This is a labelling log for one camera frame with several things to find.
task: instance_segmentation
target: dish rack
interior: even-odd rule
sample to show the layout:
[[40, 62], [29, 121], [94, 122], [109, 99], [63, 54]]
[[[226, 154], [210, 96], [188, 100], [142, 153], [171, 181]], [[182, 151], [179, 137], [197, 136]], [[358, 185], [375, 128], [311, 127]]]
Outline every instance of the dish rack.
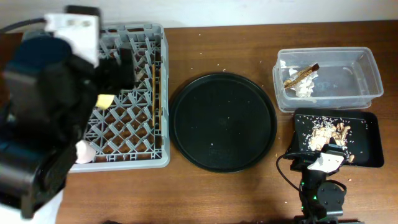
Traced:
[[[130, 43], [137, 88], [122, 90], [106, 110], [95, 108], [84, 139], [96, 150], [93, 162], [75, 164], [70, 172], [165, 167], [170, 161], [169, 52], [160, 24], [108, 26], [101, 31], [99, 57], [120, 60], [118, 48]], [[155, 66], [153, 101], [152, 65]], [[155, 106], [155, 122], [152, 108]]]

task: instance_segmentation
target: clear plastic container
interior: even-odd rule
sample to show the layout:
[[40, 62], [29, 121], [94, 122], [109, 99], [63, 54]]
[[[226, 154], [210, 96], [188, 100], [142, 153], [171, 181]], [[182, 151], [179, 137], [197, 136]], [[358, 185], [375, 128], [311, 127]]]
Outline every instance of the clear plastic container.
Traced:
[[[290, 68], [301, 71], [314, 63], [320, 68], [311, 97], [299, 98], [295, 91], [284, 89]], [[368, 108], [373, 98], [384, 93], [379, 69], [367, 47], [281, 50], [273, 76], [279, 109], [286, 113], [297, 108]]]

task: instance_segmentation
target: black plate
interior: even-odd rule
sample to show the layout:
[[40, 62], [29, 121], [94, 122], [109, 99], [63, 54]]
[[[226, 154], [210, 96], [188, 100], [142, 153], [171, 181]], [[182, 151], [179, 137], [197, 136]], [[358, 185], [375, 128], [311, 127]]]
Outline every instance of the black plate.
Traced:
[[236, 172], [269, 151], [277, 130], [275, 109], [264, 91], [239, 75], [198, 78], [173, 100], [170, 137], [192, 163]]
[[295, 135], [289, 152], [311, 151], [306, 136], [312, 134], [313, 120], [322, 117], [333, 118], [334, 125], [344, 121], [351, 126], [347, 135], [347, 151], [355, 156], [351, 166], [382, 167], [383, 151], [376, 115], [369, 112], [322, 110], [300, 108], [294, 113]]

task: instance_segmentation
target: yellow object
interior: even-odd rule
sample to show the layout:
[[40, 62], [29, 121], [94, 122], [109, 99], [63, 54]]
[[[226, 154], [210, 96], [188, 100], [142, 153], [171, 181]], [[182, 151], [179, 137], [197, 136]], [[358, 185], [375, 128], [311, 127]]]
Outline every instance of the yellow object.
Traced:
[[109, 106], [111, 106], [113, 99], [114, 95], [100, 94], [98, 95], [97, 103], [95, 104], [95, 106], [99, 109], [105, 110]]

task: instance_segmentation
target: black rectangular tray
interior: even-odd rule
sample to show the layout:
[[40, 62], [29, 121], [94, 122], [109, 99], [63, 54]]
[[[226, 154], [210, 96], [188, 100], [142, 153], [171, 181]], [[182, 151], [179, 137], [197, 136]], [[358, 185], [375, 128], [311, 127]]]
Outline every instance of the black rectangular tray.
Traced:
[[295, 134], [288, 153], [311, 151], [306, 137], [308, 134], [312, 134], [314, 125], [312, 120], [317, 117], [321, 119], [323, 116], [336, 119], [333, 122], [334, 125], [344, 121], [345, 125], [351, 126], [351, 135], [347, 136], [346, 151], [353, 154], [355, 158], [352, 163], [347, 162], [346, 165], [364, 167], [382, 167], [384, 165], [379, 123], [376, 115], [369, 112], [297, 109], [293, 116]]

